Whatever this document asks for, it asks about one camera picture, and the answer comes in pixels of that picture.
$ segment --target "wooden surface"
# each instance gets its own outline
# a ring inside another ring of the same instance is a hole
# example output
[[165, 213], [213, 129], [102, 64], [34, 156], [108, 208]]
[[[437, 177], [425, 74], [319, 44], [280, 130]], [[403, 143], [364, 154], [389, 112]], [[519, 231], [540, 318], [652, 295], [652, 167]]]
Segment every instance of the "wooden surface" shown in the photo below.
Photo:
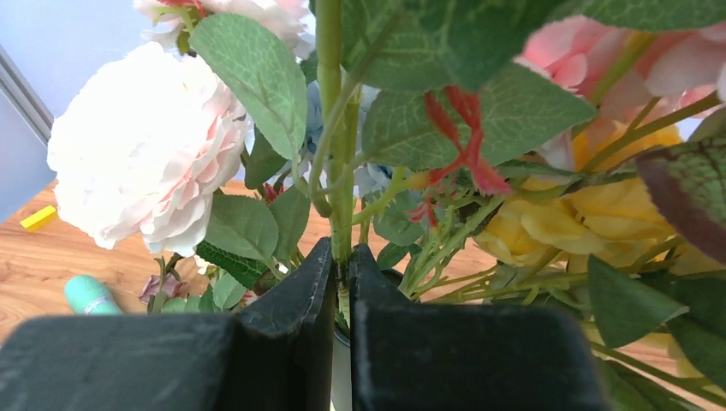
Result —
[[[73, 276], [90, 274], [106, 284], [122, 310], [143, 312], [138, 300], [146, 280], [158, 272], [153, 260], [138, 236], [120, 242], [112, 251], [97, 247], [93, 240], [60, 219], [49, 223], [35, 233], [28, 233], [20, 221], [47, 205], [55, 205], [52, 186], [38, 194], [13, 217], [0, 225], [0, 343], [23, 320], [46, 314], [71, 313], [63, 296], [63, 286]], [[240, 182], [231, 182], [224, 189], [228, 194], [249, 194]], [[330, 234], [327, 220], [315, 211], [301, 241], [304, 254], [317, 239]], [[385, 241], [371, 233], [370, 246], [374, 255]], [[484, 270], [493, 259], [469, 246], [458, 253], [447, 267], [445, 275], [459, 277]], [[402, 270], [404, 263], [397, 268]], [[189, 289], [201, 292], [205, 279], [197, 274], [193, 259], [185, 259], [177, 266], [189, 281]], [[432, 291], [440, 295], [447, 290]], [[673, 362], [664, 352], [632, 344], [625, 351], [639, 360], [667, 372], [674, 371]]]

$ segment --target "green leaf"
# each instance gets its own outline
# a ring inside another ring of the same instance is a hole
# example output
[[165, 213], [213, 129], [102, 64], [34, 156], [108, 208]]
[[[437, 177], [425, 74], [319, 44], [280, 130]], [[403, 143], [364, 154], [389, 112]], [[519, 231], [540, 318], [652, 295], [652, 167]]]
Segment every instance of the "green leaf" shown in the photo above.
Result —
[[636, 158], [658, 211], [704, 254], [726, 263], [726, 134]]
[[288, 160], [277, 154], [270, 142], [254, 128], [254, 146], [245, 166], [245, 186], [254, 190], [270, 180]]
[[519, 54], [530, 34], [541, 28], [550, 13], [563, 3], [564, 0], [402, 0], [403, 8], [435, 45], [451, 82], [469, 91], [478, 90]]
[[197, 255], [228, 272], [247, 289], [253, 289], [257, 280], [267, 271], [264, 263], [226, 252], [207, 241], [197, 246]]
[[278, 259], [287, 260], [305, 233], [310, 215], [310, 199], [293, 186], [272, 201], [270, 211], [280, 229], [274, 255]]
[[411, 254], [411, 257], [413, 257], [414, 255], [416, 255], [422, 251], [424, 251], [424, 250], [421, 247], [419, 247], [418, 244], [411, 244], [410, 246], [408, 246], [408, 252]]
[[406, 257], [406, 254], [408, 254], [408, 247], [409, 246], [398, 246], [392, 242], [386, 244], [376, 259], [378, 262], [378, 268], [381, 270], [393, 268], [394, 265], [398, 264], [404, 257]]
[[199, 299], [200, 313], [219, 313], [221, 310], [214, 305], [214, 295], [211, 284], [206, 286], [205, 293]]
[[186, 305], [186, 300], [181, 297], [174, 297], [164, 303], [164, 306], [161, 307], [161, 312], [164, 314], [184, 313], [184, 307]]
[[275, 34], [242, 15], [211, 15], [190, 44], [242, 102], [272, 148], [286, 159], [305, 139], [305, 76]]
[[384, 212], [373, 218], [373, 229], [376, 234], [399, 246], [408, 246], [416, 242], [424, 234], [424, 229], [421, 224], [412, 222], [411, 216], [407, 213], [416, 206], [409, 193], [396, 194]]
[[672, 292], [691, 311], [671, 320], [668, 329], [693, 366], [719, 387], [726, 388], [726, 281], [679, 279]]
[[[459, 125], [465, 144], [471, 130], [450, 108], [443, 92], [436, 96]], [[515, 63], [507, 65], [479, 96], [485, 132], [481, 154], [494, 165], [529, 152], [595, 115], [582, 98]], [[421, 92], [381, 92], [366, 116], [362, 145], [371, 162], [411, 169], [444, 167], [457, 154], [425, 115]]]
[[244, 195], [214, 196], [205, 237], [212, 246], [265, 260], [275, 251], [278, 234], [275, 218], [262, 201]]
[[342, 65], [361, 64], [363, 82], [384, 90], [423, 92], [451, 82], [436, 45], [400, 0], [342, 0]]
[[229, 310], [242, 300], [246, 292], [247, 289], [231, 274], [222, 271], [212, 288], [212, 299], [215, 306]]
[[310, 56], [300, 62], [300, 69], [305, 75], [305, 84], [310, 84], [318, 79], [318, 51], [313, 51]]
[[583, 14], [610, 26], [649, 32], [702, 28], [726, 20], [720, 0], [589, 0]]
[[587, 270], [595, 325], [608, 347], [632, 343], [688, 312], [685, 305], [594, 255], [587, 261]]
[[613, 402], [613, 409], [633, 411], [696, 411], [701, 410], [688, 400], [667, 390], [660, 384], [643, 377], [612, 360], [595, 357], [604, 383], [605, 393]]
[[574, 179], [583, 177], [580, 173], [556, 169], [548, 164], [516, 159], [499, 164], [497, 166], [497, 171], [499, 171], [499, 175], [504, 178], [516, 178], [523, 176], [562, 176]]
[[726, 135], [726, 107], [722, 107], [706, 117], [688, 137], [688, 141], [701, 141], [719, 135]]
[[184, 305], [184, 312], [185, 313], [199, 313], [199, 303], [201, 302], [201, 297], [198, 295], [190, 295], [189, 298], [187, 298], [187, 304]]

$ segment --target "yellow sticky note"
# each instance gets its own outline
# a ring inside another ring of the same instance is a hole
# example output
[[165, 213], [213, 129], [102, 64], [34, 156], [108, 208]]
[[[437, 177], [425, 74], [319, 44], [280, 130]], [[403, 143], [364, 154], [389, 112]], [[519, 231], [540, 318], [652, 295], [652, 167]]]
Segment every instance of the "yellow sticky note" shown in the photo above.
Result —
[[52, 221], [57, 215], [58, 211], [56, 210], [56, 207], [48, 205], [43, 210], [40, 210], [32, 216], [22, 220], [21, 225], [24, 229], [33, 232]]

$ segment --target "teal cylinder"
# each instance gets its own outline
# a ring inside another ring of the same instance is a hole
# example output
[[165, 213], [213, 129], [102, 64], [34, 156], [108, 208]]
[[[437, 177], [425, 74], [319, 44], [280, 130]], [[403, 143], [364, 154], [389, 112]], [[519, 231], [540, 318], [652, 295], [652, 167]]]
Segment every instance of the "teal cylinder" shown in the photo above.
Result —
[[81, 275], [71, 278], [64, 293], [76, 314], [123, 314], [109, 289], [94, 277]]

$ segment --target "vase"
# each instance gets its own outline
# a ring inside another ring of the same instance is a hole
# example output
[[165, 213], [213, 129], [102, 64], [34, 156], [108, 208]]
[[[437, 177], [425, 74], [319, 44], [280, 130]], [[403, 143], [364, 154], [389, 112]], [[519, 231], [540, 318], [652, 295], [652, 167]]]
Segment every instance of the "vase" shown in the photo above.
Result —
[[[387, 269], [381, 271], [396, 286], [403, 280], [403, 274]], [[336, 323], [333, 338], [333, 369], [330, 381], [330, 399], [335, 411], [353, 410], [353, 389], [350, 379], [350, 338]]]

